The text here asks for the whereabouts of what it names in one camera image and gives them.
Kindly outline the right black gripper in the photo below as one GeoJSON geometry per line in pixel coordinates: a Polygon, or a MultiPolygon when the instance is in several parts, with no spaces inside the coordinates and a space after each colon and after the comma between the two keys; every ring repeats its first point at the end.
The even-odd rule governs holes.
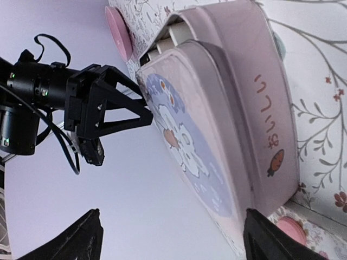
{"type": "Polygon", "coordinates": [[[153,114],[139,86],[113,66],[92,64],[75,71],[67,79],[64,123],[65,130],[87,139],[103,137],[127,129],[148,126],[153,114]],[[138,95],[131,99],[117,85],[123,85],[138,95]],[[105,121],[107,110],[127,109],[138,115],[134,119],[105,121]]]}

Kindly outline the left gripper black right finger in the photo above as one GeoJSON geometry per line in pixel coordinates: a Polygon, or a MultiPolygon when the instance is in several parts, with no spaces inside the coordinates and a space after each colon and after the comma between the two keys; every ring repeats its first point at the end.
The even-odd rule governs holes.
{"type": "Polygon", "coordinates": [[[247,209],[243,231],[247,260],[324,260],[296,242],[256,209],[247,209]]]}

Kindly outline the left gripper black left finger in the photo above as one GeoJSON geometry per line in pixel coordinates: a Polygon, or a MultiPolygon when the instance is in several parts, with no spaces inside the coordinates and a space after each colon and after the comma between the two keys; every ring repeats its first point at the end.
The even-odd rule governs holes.
{"type": "Polygon", "coordinates": [[[104,229],[99,209],[91,209],[57,237],[20,259],[93,259],[101,256],[104,229]]]}

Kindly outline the pink round cookie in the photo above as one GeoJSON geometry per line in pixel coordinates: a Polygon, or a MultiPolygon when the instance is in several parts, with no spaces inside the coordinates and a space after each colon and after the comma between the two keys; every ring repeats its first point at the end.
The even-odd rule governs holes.
{"type": "Polygon", "coordinates": [[[307,238],[300,224],[290,217],[282,217],[277,222],[277,227],[296,242],[306,246],[307,238]]]}

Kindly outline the floral cookie tray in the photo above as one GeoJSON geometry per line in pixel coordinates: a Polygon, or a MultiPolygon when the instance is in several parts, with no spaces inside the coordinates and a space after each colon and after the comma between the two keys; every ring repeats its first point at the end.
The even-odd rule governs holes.
{"type": "Polygon", "coordinates": [[[278,208],[269,219],[294,219],[303,229],[306,246],[327,259],[346,259],[346,225],[335,222],[297,204],[278,208]]]}

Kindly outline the metal tin lid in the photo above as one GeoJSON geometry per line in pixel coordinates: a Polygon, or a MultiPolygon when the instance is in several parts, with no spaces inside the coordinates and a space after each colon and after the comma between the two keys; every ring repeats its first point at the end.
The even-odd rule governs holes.
{"type": "Polygon", "coordinates": [[[243,255],[253,185],[243,117],[226,93],[221,49],[187,40],[141,66],[136,77],[177,173],[243,255]]]}

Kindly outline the metal divided cookie tin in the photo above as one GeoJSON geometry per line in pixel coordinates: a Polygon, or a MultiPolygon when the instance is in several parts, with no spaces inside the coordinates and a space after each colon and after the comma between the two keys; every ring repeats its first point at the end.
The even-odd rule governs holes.
{"type": "Polygon", "coordinates": [[[270,215],[295,193],[295,128],[282,60],[262,10],[251,1],[193,6],[172,13],[140,57],[140,67],[194,40],[219,47],[243,117],[253,206],[270,215]]]}

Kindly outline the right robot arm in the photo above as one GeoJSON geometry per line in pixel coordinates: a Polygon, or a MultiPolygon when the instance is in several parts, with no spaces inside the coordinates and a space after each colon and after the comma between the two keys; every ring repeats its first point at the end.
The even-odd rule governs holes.
{"type": "Polygon", "coordinates": [[[92,64],[78,71],[59,62],[38,63],[29,51],[15,64],[1,60],[1,150],[33,155],[53,133],[75,174],[80,155],[102,165],[101,137],[153,120],[144,97],[132,99],[118,85],[141,93],[113,66],[92,64]]]}

